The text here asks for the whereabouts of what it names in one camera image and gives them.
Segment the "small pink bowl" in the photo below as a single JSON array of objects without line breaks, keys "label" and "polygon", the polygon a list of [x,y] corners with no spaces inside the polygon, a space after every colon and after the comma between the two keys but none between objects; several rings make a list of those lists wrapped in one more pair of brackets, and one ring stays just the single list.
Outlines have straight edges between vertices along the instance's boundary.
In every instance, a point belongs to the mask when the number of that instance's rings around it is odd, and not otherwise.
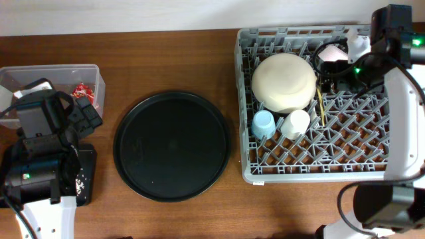
[{"label": "small pink bowl", "polygon": [[338,60],[348,60],[348,55],[335,45],[326,46],[318,55],[324,62],[336,62]]}]

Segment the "yellow plastic spoon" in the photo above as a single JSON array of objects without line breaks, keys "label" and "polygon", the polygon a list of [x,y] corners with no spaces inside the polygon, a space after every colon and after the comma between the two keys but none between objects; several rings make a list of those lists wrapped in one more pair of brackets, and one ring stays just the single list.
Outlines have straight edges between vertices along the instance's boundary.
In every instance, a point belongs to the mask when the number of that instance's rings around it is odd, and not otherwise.
[{"label": "yellow plastic spoon", "polygon": [[318,100],[319,100],[319,107],[320,107],[320,112],[321,112],[321,124],[322,124],[323,127],[325,127],[325,109],[324,109],[324,106],[323,106],[323,96],[322,96],[322,93],[321,93],[319,87],[316,87],[316,90],[317,90],[317,97],[318,97]]}]

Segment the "cream large bowl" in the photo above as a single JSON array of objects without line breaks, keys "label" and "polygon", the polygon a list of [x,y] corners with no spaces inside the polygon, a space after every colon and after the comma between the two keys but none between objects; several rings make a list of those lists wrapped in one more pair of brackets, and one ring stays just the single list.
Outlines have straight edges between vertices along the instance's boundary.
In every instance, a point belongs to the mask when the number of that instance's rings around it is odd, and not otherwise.
[{"label": "cream large bowl", "polygon": [[315,96],[317,76],[302,57],[279,53],[263,60],[252,75],[252,92],[264,107],[280,114],[306,108]]}]

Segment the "cooked rice pile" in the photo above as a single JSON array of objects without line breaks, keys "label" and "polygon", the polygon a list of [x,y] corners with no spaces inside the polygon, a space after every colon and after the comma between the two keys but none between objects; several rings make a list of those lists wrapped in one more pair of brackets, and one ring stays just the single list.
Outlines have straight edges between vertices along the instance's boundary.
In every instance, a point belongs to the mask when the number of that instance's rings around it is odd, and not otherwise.
[{"label": "cooked rice pile", "polygon": [[90,176],[81,168],[76,176],[76,195],[80,196],[90,184]]}]

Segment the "white plastic cup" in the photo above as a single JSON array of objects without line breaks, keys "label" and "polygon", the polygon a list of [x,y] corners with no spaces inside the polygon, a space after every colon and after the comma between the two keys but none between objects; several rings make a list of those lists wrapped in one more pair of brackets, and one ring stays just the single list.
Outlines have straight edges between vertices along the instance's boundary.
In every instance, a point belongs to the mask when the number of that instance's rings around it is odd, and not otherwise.
[{"label": "white plastic cup", "polygon": [[309,114],[304,110],[296,110],[287,116],[280,131],[284,137],[295,140],[307,131],[309,124]]}]

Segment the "light blue plastic cup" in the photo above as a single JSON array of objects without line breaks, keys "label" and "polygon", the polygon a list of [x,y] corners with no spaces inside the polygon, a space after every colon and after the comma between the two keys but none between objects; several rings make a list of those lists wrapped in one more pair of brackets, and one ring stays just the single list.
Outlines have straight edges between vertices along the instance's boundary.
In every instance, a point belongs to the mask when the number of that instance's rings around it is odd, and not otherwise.
[{"label": "light blue plastic cup", "polygon": [[274,117],[268,110],[260,110],[254,114],[252,120],[252,133],[258,138],[270,139],[276,132]]}]

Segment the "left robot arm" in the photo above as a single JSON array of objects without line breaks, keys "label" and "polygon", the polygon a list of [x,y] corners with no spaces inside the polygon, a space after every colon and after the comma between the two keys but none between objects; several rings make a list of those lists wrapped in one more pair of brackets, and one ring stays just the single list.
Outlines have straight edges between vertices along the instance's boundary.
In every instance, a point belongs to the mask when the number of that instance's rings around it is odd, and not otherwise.
[{"label": "left robot arm", "polygon": [[23,238],[73,238],[76,209],[92,197],[97,152],[81,143],[101,126],[90,100],[56,90],[19,98],[18,141],[1,162],[1,206],[16,214]]}]

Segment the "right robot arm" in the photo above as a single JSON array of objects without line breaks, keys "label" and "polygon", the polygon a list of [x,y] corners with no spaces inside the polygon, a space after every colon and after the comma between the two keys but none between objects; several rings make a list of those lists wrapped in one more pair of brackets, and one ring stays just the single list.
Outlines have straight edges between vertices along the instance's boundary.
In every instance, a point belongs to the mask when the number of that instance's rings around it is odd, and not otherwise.
[{"label": "right robot arm", "polygon": [[317,229],[316,238],[386,238],[424,228],[424,35],[385,29],[362,39],[350,30],[348,46],[354,73],[383,81],[389,99],[388,164],[381,181],[359,181],[353,211]]}]

